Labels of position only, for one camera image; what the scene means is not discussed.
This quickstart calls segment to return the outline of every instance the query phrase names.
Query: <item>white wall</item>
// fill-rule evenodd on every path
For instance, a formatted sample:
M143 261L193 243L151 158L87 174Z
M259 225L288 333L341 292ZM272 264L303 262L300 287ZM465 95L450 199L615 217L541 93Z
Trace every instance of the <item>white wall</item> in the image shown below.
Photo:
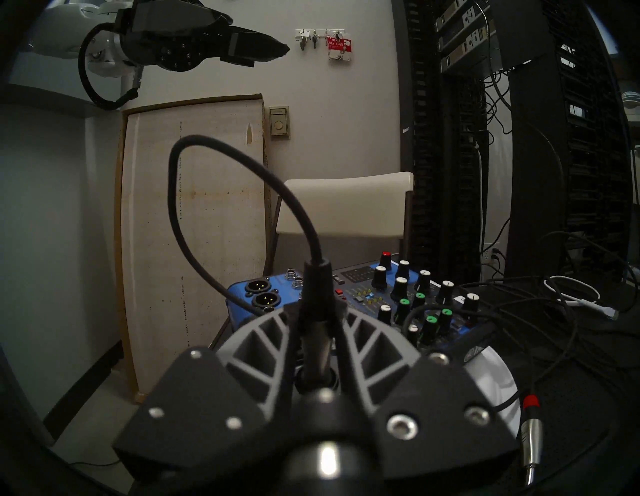
M114 285L113 199L121 126L120 112L105 112L84 120L84 147L90 201L92 208L99 214L97 218L100 221L102 242L106 246Z
M282 179L327 179L397 172L400 119L396 41L389 0L204 0L234 24L286 43L284 57L254 68L203 61L189 72L145 68L138 107L160 102L261 93L266 107L289 106L291 140L268 143L269 167ZM351 63L329 60L324 41L304 51L296 28L343 28ZM281 239L278 259L305 258L304 243ZM388 241L323 240L335 267L379 256Z
M86 167L84 119L2 105L0 122L0 336L43 418L119 339L109 243L92 198L101 175Z
M503 74L498 81L498 88L504 93L509 86L509 78ZM498 96L494 87L487 88L487 93L491 98L497 100ZM507 93L504 97L511 103L511 97ZM509 132L511 128L511 112L502 103L498 102L496 116L502 122L504 130ZM487 129L493 134L495 141L489 146L489 177L486 202L486 231L484 242L492 243L498 236L500 228L511 215L511 179L513 177L513 134L505 135L502 127L496 119L493 119ZM505 255L507 254L507 241L509 239L509 226L507 226L500 236L499 244L496 247ZM500 263L504 269L504 260L500 258ZM489 277L493 270L489 267L483 268L483 275Z

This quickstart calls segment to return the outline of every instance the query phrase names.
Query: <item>key tag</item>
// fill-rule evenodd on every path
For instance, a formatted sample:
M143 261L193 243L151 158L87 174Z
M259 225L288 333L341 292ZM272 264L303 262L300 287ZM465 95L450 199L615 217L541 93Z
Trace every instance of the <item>key tag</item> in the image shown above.
M333 36L327 36L329 58L335 60L351 61L351 39L346 33L338 31Z

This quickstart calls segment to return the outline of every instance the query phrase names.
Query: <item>mixer knob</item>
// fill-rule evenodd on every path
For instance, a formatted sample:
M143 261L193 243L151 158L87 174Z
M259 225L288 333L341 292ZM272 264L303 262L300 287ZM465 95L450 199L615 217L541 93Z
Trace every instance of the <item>mixer knob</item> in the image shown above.
M398 301L398 308L396 310L396 314L394 315L395 324L399 326L404 324L404 320L406 319L406 316L409 315L410 305L411 305L411 302L406 298L403 298L400 301Z
M391 270L391 252L382 252L378 265L382 265L385 269Z
M407 336L407 339L416 348L418 347L418 338L419 337L420 337L420 333L418 332L418 326L415 325L415 324L411 324L409 326L409 335Z
M394 289L391 292L391 299L394 301L400 301L403 298L406 298L406 278L404 277L396 277L396 283L394 284Z
M479 303L480 297L476 293L470 292L462 304L462 309L468 310L469 312L477 312Z
M436 303L448 305L451 303L451 296L453 296L453 283L451 281L442 281L438 296L436 296Z
M416 291L424 293L425 296L431 296L431 272L421 270L418 274L418 282L413 287Z
M433 315L427 316L422 325L422 336L420 336L420 342L429 346L436 339L438 333L438 318Z
M446 334L449 332L449 328L451 327L451 319L453 318L453 312L448 308L443 309L440 312L440 334Z
M420 305L424 305L425 296L421 292L417 292L413 297L413 302L411 304L411 309L413 310L415 307L419 307Z
M398 271L396 273L396 277L404 277L405 279L409 279L409 262L406 260L400 260L398 262Z
M385 324L391 324L391 307L389 305L380 305L378 320Z
M386 267L379 265L376 270L373 271L373 281L371 281L371 287L384 291L387 288L387 269Z

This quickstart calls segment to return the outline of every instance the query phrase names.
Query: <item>light switch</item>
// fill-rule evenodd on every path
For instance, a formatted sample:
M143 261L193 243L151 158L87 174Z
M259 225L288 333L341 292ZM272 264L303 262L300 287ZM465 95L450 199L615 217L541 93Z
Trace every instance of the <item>light switch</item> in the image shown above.
M288 136L289 107L269 107L269 124L272 136Z

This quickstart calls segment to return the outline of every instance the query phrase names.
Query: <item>black server rack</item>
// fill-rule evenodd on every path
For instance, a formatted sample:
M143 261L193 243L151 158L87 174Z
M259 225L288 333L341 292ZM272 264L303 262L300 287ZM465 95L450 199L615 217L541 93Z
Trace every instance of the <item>black server rack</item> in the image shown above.
M479 274L480 143L486 208L487 133L484 86L443 76L435 22L445 1L392 0L398 57L401 169L415 186L409 258L435 278L459 282Z
M595 24L578 0L492 0L502 63L511 67L513 190L507 276L623 267L632 182L627 123ZM553 144L557 154L540 131Z

